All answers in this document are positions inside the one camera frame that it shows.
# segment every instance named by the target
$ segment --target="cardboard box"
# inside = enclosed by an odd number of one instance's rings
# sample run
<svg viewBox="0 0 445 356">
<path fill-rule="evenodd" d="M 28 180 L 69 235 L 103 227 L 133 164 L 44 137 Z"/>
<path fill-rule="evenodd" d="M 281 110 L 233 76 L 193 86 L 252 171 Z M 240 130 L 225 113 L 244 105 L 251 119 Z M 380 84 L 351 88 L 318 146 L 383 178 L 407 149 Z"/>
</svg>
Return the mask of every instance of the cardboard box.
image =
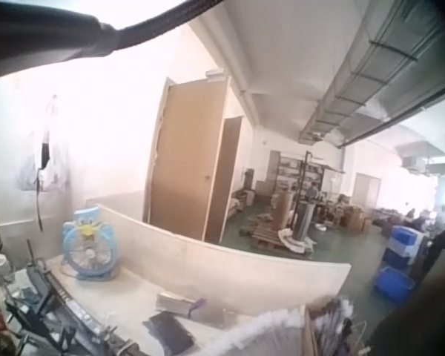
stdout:
<svg viewBox="0 0 445 356">
<path fill-rule="evenodd" d="M 371 231 L 371 226 L 372 226 L 372 219 L 369 218 L 364 219 L 364 224 L 361 232 L 363 234 L 368 234 Z"/>
<path fill-rule="evenodd" d="M 361 208 L 353 208 L 352 214 L 349 218 L 348 228 L 349 230 L 361 232 L 364 225 L 364 211 Z"/>
</svg>

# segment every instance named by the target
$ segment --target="electric fan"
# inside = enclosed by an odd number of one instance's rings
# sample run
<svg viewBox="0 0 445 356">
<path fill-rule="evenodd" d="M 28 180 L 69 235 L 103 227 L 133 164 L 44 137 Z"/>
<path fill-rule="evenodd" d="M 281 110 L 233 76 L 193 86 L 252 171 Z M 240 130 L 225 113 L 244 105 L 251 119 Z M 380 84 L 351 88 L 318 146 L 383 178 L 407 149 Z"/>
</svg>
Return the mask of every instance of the electric fan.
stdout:
<svg viewBox="0 0 445 356">
<path fill-rule="evenodd" d="M 98 218 L 97 207 L 78 210 L 63 225 L 64 261 L 80 280 L 108 280 L 119 261 L 113 229 Z"/>
</svg>

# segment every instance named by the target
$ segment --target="open door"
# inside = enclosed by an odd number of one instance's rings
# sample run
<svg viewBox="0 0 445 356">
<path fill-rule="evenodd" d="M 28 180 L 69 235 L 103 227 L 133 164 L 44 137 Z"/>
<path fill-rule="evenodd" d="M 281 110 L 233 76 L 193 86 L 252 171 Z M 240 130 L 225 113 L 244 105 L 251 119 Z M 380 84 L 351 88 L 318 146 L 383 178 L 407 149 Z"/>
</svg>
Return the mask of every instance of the open door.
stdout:
<svg viewBox="0 0 445 356">
<path fill-rule="evenodd" d="M 376 208 L 380 179 L 357 173 L 351 203 L 363 208 Z"/>
<path fill-rule="evenodd" d="M 210 243 L 220 243 L 223 237 L 242 122 L 241 116 L 224 120 L 220 155 L 209 207 L 208 227 L 205 233 L 205 241 Z"/>
<path fill-rule="evenodd" d="M 170 86 L 151 181 L 151 225 L 204 240 L 227 90 L 227 79 Z"/>
</svg>

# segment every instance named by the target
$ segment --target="blue crate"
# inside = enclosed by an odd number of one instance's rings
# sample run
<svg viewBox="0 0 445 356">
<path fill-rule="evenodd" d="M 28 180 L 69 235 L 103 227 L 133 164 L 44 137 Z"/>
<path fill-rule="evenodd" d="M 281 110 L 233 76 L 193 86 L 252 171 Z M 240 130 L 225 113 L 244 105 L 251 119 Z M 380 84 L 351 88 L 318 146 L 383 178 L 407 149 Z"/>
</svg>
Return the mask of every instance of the blue crate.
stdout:
<svg viewBox="0 0 445 356">
<path fill-rule="evenodd" d="M 379 271 L 375 286 L 390 300 L 402 303 L 413 290 L 415 282 L 402 272 L 387 266 Z"/>
<path fill-rule="evenodd" d="M 410 257 L 405 256 L 402 257 L 398 254 L 396 254 L 393 250 L 390 248 L 386 248 L 383 255 L 383 261 L 396 269 L 406 269 L 409 267 Z"/>
<path fill-rule="evenodd" d="M 418 231 L 413 228 L 406 228 L 405 226 L 394 226 L 391 232 L 391 238 L 406 246 L 414 245 L 418 236 Z"/>
</svg>

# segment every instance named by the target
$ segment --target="plywood sheet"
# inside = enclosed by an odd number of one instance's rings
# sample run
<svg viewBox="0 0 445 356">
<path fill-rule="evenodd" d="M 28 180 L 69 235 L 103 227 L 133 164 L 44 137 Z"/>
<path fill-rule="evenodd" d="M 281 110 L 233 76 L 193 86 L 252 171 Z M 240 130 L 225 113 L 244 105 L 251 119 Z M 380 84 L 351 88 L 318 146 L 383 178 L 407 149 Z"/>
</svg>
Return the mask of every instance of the plywood sheet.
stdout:
<svg viewBox="0 0 445 356">
<path fill-rule="evenodd" d="M 205 241 L 218 243 L 224 232 L 242 121 L 241 116 L 224 120 Z"/>
<path fill-rule="evenodd" d="M 122 265 L 151 283 L 255 315 L 336 295 L 351 265 L 290 260 L 204 243 L 101 206 L 116 232 Z"/>
<path fill-rule="evenodd" d="M 226 80 L 170 87 L 151 185 L 152 225 L 205 236 L 227 88 Z"/>
</svg>

